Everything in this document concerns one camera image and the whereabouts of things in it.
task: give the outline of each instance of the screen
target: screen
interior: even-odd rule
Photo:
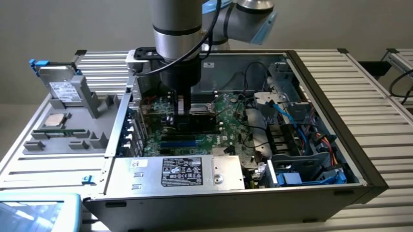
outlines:
[[[52,231],[62,202],[0,202],[0,231]]]

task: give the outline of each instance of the gray wall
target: gray wall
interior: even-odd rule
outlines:
[[[153,46],[149,0],[1,0],[0,103],[36,104],[45,89],[28,60],[68,61],[77,49]],[[411,0],[274,0],[278,21],[260,48],[344,47],[378,59],[413,48]],[[232,49],[255,46],[231,42]]]

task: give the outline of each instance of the capacitor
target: capacitor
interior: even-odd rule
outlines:
[[[236,98],[230,98],[230,103],[235,104],[238,102]]]

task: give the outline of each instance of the warning label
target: warning label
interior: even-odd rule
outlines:
[[[50,87],[61,102],[80,102],[74,87],[68,82],[50,82]]]
[[[163,159],[161,186],[201,185],[201,161],[197,158]]]

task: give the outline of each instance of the green circuit board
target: green circuit board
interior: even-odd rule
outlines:
[[[221,125],[216,127],[221,128],[219,134],[196,135],[196,146],[195,147],[179,147],[168,148],[171,153],[164,155],[160,154],[160,143],[161,136],[167,134],[172,127],[164,127],[160,125],[160,119],[165,114],[171,114],[172,106],[163,98],[156,98],[149,103],[149,111],[144,114],[144,121],[148,131],[148,139],[144,147],[144,156],[180,156],[180,155],[208,155],[221,153],[221,150],[230,145],[235,147],[235,155],[239,156],[240,161],[246,167],[254,166],[255,162],[251,163],[250,159],[254,155],[251,148],[243,147],[242,142],[239,143],[238,134],[242,139],[250,134],[248,127],[239,124],[234,118],[234,112],[239,102],[230,102],[231,98],[238,98],[238,95],[223,94],[213,101],[213,112],[216,115],[216,122],[221,122]],[[243,111],[243,104],[239,105],[238,112]]]

